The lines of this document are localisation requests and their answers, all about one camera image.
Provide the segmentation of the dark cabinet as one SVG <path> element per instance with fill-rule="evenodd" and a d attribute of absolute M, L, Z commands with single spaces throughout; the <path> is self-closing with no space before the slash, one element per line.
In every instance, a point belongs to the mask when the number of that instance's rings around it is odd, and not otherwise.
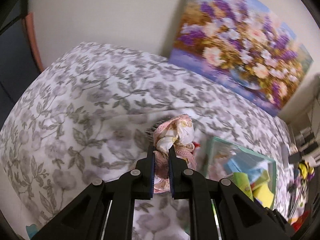
<path fill-rule="evenodd" d="M 15 9 L 1 27 L 1 125 L 41 69 L 32 15 Z"/>

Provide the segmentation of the white power strip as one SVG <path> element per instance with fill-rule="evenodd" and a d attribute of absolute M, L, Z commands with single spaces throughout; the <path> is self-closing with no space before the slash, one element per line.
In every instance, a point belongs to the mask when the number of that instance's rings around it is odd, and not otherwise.
<path fill-rule="evenodd" d="M 288 167 L 289 165 L 289 156 L 290 156 L 290 148 L 287 144 L 282 143 L 280 145 L 280 153 L 281 153 L 281 159 L 283 162 L 284 167 Z"/>

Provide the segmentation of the grey floral blanket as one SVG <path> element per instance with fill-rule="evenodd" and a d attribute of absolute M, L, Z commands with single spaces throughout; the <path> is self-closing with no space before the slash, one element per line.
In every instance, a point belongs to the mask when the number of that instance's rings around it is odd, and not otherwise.
<path fill-rule="evenodd" d="M 21 226 L 43 227 L 95 178 L 115 180 L 145 157 L 152 130 L 187 114 L 195 141 L 211 136 L 272 158 L 274 207 L 289 209 L 281 145 L 285 122 L 227 89 L 169 64 L 164 57 L 110 44 L 81 43 L 28 87 L 1 130 L 1 166 L 9 185 L 1 206 Z"/>

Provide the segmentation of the flower painting canvas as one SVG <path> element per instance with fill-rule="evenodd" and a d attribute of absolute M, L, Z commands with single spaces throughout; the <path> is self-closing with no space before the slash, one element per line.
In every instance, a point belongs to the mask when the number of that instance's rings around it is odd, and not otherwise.
<path fill-rule="evenodd" d="M 278 115 L 312 57 L 258 0 L 186 0 L 169 61 Z"/>

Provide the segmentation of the pink floral scrunchie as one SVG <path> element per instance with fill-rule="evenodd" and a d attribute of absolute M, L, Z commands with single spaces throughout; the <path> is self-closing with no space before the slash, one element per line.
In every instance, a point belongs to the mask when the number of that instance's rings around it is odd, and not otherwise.
<path fill-rule="evenodd" d="M 193 156 L 195 145 L 194 127 L 189 115 L 183 114 L 160 124 L 153 133 L 155 147 L 155 184 L 154 193 L 170 190 L 169 184 L 169 150 L 174 148 L 177 157 L 186 161 L 187 166 L 196 169 Z"/>

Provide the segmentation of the pink white fluffy cloth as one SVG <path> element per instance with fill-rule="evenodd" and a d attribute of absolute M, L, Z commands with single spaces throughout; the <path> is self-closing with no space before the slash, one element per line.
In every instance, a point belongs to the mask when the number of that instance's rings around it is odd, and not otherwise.
<path fill-rule="evenodd" d="M 215 181 L 225 178 L 227 172 L 224 165 L 227 164 L 233 155 L 234 152 L 230 148 L 221 148 L 217 150 L 208 165 L 208 178 Z"/>

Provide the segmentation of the teal white shallow tray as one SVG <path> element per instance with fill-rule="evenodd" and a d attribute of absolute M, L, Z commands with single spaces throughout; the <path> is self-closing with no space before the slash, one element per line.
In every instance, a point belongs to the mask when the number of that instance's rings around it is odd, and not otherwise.
<path fill-rule="evenodd" d="M 201 173 L 206 178 L 228 179 L 251 200 L 273 208 L 277 180 L 275 160 L 219 137 L 208 140 L 205 153 Z"/>

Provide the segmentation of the lime green cloth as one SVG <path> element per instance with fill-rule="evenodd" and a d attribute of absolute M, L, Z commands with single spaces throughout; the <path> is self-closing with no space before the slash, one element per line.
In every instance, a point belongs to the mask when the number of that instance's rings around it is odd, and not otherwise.
<path fill-rule="evenodd" d="M 233 183 L 250 199 L 254 200 L 248 175 L 242 172 L 233 173 Z"/>

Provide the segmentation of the black power adapter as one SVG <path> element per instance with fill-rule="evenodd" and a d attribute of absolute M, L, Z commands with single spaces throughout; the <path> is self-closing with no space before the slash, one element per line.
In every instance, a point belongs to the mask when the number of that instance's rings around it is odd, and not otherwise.
<path fill-rule="evenodd" d="M 300 152 L 296 152 L 288 157 L 289 164 L 299 163 L 301 160 Z"/>

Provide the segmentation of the yellow green sponge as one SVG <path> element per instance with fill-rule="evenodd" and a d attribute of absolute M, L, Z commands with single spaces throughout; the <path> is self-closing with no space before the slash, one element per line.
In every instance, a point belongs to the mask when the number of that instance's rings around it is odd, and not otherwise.
<path fill-rule="evenodd" d="M 267 208 L 271 208 L 274 201 L 274 193 L 268 187 L 268 184 L 261 184 L 253 191 L 253 197 L 258 200 L 258 202 Z"/>

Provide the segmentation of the blue face mask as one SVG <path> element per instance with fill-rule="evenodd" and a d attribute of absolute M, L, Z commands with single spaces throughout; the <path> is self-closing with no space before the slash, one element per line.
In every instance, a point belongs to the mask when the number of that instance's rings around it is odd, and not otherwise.
<path fill-rule="evenodd" d="M 247 174 L 249 182 L 252 184 L 258 180 L 264 171 L 268 171 L 268 166 L 266 159 L 238 150 L 223 165 L 223 168 L 227 174 L 234 172 Z"/>

